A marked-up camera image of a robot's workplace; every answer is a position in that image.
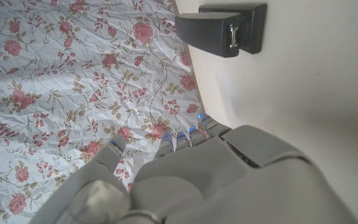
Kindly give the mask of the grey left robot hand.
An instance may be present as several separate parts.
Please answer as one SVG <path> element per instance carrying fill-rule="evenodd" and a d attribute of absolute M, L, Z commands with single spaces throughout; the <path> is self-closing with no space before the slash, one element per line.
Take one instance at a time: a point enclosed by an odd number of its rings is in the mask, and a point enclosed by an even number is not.
<path fill-rule="evenodd" d="M 130 189 L 113 172 L 114 136 L 49 197 L 32 223 L 357 223 L 316 164 L 259 128 L 231 129 L 207 114 L 195 128 L 162 133 Z"/>

